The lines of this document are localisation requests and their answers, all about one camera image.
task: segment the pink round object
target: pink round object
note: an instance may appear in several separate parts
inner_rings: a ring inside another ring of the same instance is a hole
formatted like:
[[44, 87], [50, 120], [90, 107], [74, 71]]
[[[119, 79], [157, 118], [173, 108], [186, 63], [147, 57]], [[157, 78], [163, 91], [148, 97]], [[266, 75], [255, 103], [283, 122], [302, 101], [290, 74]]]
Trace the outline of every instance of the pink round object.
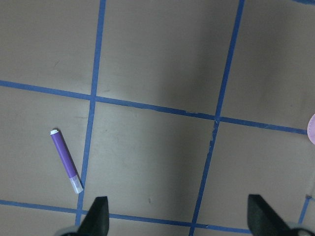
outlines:
[[315, 145], [315, 114], [312, 116], [309, 125], [307, 126], [307, 136], [310, 141]]

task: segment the marker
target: marker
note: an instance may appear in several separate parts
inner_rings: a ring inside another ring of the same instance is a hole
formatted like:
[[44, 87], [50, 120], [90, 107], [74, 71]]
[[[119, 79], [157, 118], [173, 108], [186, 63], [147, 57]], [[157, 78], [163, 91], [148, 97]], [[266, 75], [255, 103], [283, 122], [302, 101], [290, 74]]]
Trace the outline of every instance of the marker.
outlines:
[[50, 131], [50, 136], [54, 141], [57, 152], [60, 156], [61, 161], [63, 162], [63, 166], [68, 174], [74, 192], [77, 194], [81, 193], [83, 191], [83, 187], [75, 171], [74, 164], [72, 163], [72, 160], [68, 154], [60, 132], [56, 129], [53, 129], [52, 131]]

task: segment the black object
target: black object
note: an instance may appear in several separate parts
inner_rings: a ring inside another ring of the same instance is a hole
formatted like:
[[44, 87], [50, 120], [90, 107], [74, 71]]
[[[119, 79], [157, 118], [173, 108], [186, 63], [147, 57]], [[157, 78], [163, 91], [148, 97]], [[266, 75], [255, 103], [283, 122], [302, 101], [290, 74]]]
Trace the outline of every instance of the black object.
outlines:
[[107, 236], [108, 229], [109, 213], [107, 197], [97, 197], [78, 231], [62, 236]]
[[290, 229], [260, 195], [248, 196], [247, 224], [253, 236], [315, 236], [303, 228]]

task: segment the blue grid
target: blue grid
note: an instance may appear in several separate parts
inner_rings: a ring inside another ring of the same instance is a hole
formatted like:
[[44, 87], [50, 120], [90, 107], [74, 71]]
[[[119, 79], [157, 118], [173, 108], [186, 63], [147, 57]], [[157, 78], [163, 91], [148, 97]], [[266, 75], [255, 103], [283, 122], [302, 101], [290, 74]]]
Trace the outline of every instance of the blue grid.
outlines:
[[[130, 216], [130, 215], [120, 215], [120, 214], [110, 214], [110, 218], [189, 227], [190, 228], [189, 236], [193, 236], [195, 228], [209, 229], [209, 230], [216, 230], [216, 231], [223, 231], [223, 232], [250, 234], [250, 231], [248, 229], [238, 229], [238, 228], [222, 227], [222, 226], [216, 226], [216, 225], [197, 224], [198, 214], [199, 214], [199, 210], [200, 210], [200, 206], [202, 202], [203, 192], [204, 192], [204, 188], [206, 184], [206, 179], [208, 176], [209, 167], [211, 164], [212, 153], [214, 150], [216, 136], [217, 136], [220, 122], [245, 125], [245, 126], [257, 127], [257, 128], [262, 128], [262, 129], [271, 129], [271, 130], [277, 130], [277, 131], [282, 131], [282, 132], [297, 133], [297, 134], [302, 134], [302, 135], [306, 135], [307, 131], [303, 129], [292, 128], [292, 127], [285, 127], [285, 126], [278, 126], [278, 125], [273, 125], [273, 124], [266, 124], [266, 123], [260, 123], [260, 122], [242, 120], [242, 119], [221, 117], [221, 109], [223, 105], [226, 85], [228, 82], [230, 67], [231, 67], [231, 63], [233, 59], [233, 53], [234, 53], [234, 48], [235, 48], [236, 39], [238, 35], [238, 30], [241, 23], [244, 4], [245, 4], [245, 0], [239, 0], [215, 115], [204, 114], [204, 113], [190, 113], [184, 110], [179, 110], [179, 109], [174, 109], [174, 108], [168, 108], [168, 107], [97, 96], [96, 92], [97, 92], [99, 62], [100, 62], [100, 53], [101, 53], [102, 36], [103, 36], [103, 28], [104, 28], [106, 0], [100, 0], [100, 4], [99, 4], [91, 94], [70, 92], [70, 91], [65, 91], [65, 90], [60, 90], [60, 89], [45, 88], [45, 87], [26, 85], [26, 84], [9, 82], [9, 81], [2, 81], [2, 80], [0, 80], [0, 86], [15, 88], [15, 89], [22, 89], [22, 90], [29, 90], [29, 91], [36, 91], [36, 92], [41, 92], [41, 93], [47, 93], [47, 94], [53, 94], [53, 95], [58, 95], [58, 96], [65, 96], [65, 97], [71, 97], [71, 98], [77, 98], [77, 99], [90, 101], [88, 125], [87, 125], [87, 131], [86, 131], [86, 140], [85, 140], [85, 146], [84, 146], [84, 156], [83, 156], [82, 172], [81, 172], [81, 181], [83, 185], [85, 185], [86, 175], [87, 175], [96, 102], [134, 107], [138, 109], [149, 109], [149, 110], [154, 110], [157, 112], [176, 114], [180, 116], [188, 116], [188, 117], [194, 117], [194, 118], [214, 120], [215, 123], [213, 127], [213, 132], [212, 132], [212, 140], [210, 141], [209, 152], [206, 158], [202, 180], [200, 183], [198, 198], [196, 201], [195, 210], [194, 210], [191, 222], [172, 221], [172, 220], [138, 217], [138, 216]], [[81, 221], [81, 216], [87, 214], [87, 211], [83, 210], [83, 199], [84, 199], [84, 191], [79, 194], [78, 202], [77, 202], [77, 209], [57, 207], [57, 206], [38, 205], [38, 204], [29, 204], [29, 203], [20, 203], [20, 202], [5, 201], [5, 200], [0, 200], [0, 205], [73, 213], [73, 214], [76, 214], [75, 225], [79, 225]], [[298, 221], [299, 224], [303, 223], [310, 201], [315, 201], [315, 199], [313, 199], [310, 196], [306, 196], [305, 202], [304, 202], [304, 205], [301, 210], [300, 217], [299, 217], [299, 221]]]

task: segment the purple marker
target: purple marker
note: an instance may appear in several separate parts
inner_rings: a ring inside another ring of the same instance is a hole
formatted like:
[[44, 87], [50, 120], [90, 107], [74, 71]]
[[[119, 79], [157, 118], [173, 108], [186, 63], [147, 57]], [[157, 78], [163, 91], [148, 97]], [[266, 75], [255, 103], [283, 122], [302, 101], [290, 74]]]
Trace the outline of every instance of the purple marker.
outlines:
[[69, 180], [70, 180], [72, 187], [74, 189], [74, 192], [77, 194], [81, 193], [83, 191], [81, 182], [79, 180], [79, 177], [77, 176], [77, 173], [75, 171], [75, 167], [72, 164], [72, 161], [71, 161], [71, 158], [68, 154], [68, 151], [65, 148], [65, 144], [64, 144], [63, 139], [60, 135], [60, 132], [56, 129], [53, 129], [52, 131], [50, 131], [50, 136], [54, 141], [54, 144], [56, 146], [56, 149], [58, 151], [60, 159], [63, 162], [63, 166], [65, 168], [65, 171], [67, 172]]

